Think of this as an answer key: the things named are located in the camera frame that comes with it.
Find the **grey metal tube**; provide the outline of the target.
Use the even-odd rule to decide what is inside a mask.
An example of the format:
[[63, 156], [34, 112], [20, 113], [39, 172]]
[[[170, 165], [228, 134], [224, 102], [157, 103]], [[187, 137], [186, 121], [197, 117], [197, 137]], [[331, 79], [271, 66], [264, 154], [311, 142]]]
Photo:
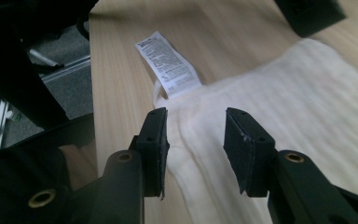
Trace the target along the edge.
[[30, 49], [29, 50], [30, 54], [33, 55], [34, 57], [36, 57], [38, 60], [40, 60], [41, 62], [45, 63], [46, 65], [49, 66], [56, 66], [59, 65], [57, 62], [51, 60], [50, 58], [44, 56], [42, 53], [40, 53], [39, 51], [35, 50], [35, 49]]

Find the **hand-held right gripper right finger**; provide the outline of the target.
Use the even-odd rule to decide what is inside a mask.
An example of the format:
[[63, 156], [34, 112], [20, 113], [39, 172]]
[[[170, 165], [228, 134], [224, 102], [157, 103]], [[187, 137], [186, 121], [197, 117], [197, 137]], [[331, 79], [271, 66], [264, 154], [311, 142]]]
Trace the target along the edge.
[[229, 107], [223, 148], [240, 193], [266, 197], [268, 165], [276, 153], [275, 140], [270, 134], [249, 113]]

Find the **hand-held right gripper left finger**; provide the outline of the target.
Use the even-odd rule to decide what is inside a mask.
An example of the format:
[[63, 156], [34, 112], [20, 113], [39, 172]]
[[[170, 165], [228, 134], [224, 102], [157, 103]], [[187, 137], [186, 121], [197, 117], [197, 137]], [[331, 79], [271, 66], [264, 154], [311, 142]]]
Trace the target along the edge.
[[165, 171], [170, 144], [167, 138], [168, 111], [165, 107], [150, 111], [138, 135], [131, 141], [131, 150], [142, 158], [145, 175], [145, 197], [164, 197]]

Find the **large dark object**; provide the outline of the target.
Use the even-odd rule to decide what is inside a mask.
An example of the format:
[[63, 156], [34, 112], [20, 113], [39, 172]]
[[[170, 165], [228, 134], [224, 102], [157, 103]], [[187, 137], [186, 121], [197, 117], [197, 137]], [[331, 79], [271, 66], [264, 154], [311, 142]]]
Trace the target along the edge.
[[0, 0], [0, 99], [40, 128], [49, 129], [68, 118], [36, 73], [25, 46], [85, 21], [98, 1]]

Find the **grey metal rail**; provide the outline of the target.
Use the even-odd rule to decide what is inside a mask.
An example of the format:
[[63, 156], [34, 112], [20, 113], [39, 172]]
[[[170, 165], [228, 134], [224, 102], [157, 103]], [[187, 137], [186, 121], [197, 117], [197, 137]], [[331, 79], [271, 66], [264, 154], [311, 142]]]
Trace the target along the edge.
[[85, 56], [78, 60], [68, 63], [64, 68], [61, 68], [51, 74], [41, 75], [41, 79], [44, 83], [49, 83], [53, 80], [56, 80], [61, 77], [66, 77], [71, 75], [74, 72], [77, 72], [81, 69], [87, 68], [90, 66], [90, 56]]

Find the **cream cloth with white label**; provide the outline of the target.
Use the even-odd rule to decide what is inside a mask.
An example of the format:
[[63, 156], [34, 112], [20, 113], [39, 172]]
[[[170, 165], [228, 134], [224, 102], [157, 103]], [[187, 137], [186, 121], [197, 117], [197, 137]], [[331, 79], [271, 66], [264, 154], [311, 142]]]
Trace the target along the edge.
[[181, 224], [272, 224], [266, 199], [240, 193], [223, 149], [226, 110], [248, 112], [279, 149], [308, 155], [333, 184], [358, 194], [358, 71], [329, 46], [303, 39], [236, 77], [184, 89], [160, 77], [168, 110], [168, 171], [190, 219]]

